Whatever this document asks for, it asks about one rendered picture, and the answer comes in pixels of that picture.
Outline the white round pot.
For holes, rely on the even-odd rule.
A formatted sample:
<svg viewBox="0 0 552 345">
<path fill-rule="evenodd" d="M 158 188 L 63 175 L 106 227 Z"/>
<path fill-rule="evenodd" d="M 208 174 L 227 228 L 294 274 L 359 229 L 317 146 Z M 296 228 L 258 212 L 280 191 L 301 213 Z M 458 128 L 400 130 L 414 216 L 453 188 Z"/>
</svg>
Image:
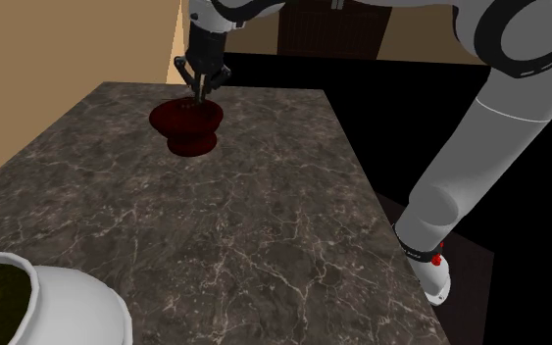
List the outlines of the white round pot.
<svg viewBox="0 0 552 345">
<path fill-rule="evenodd" d="M 132 345 L 122 297 L 74 269 L 0 252 L 0 345 Z"/>
</svg>

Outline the dark brown door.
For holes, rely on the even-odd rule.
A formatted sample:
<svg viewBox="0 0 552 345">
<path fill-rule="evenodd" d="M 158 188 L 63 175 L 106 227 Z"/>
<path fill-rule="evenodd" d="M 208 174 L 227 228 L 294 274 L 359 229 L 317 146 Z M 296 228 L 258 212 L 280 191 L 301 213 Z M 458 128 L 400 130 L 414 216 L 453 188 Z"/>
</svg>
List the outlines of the dark brown door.
<svg viewBox="0 0 552 345">
<path fill-rule="evenodd" d="M 391 12 L 354 0 L 293 0 L 279 11 L 277 53 L 374 60 Z"/>
</svg>

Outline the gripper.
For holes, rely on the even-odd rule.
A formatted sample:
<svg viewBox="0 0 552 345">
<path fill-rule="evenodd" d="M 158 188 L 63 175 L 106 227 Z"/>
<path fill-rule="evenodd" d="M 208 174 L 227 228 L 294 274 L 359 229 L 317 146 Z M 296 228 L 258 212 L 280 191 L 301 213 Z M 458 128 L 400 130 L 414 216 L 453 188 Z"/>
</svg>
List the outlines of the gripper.
<svg viewBox="0 0 552 345">
<path fill-rule="evenodd" d="M 205 74 L 202 99 L 231 77 L 231 70 L 224 66 L 226 36 L 226 32 L 211 32 L 195 23 L 190 24 L 185 57 L 176 56 L 174 66 L 185 84 L 191 88 L 195 99 L 200 98 L 199 74 Z M 187 62 L 199 74 L 191 74 L 186 68 Z"/>
</svg>

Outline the dark red bowl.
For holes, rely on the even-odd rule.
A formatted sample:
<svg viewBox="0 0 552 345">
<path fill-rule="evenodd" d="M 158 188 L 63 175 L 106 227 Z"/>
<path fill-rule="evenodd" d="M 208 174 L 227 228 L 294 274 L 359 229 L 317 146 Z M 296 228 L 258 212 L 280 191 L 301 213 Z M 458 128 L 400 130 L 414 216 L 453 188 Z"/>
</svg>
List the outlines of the dark red bowl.
<svg viewBox="0 0 552 345">
<path fill-rule="evenodd" d="M 217 103 L 196 103 L 193 97 L 183 97 L 157 106 L 151 111 L 149 122 L 167 138 L 173 154 L 198 157 L 217 146 L 216 131 L 223 118 L 224 111 Z"/>
</svg>

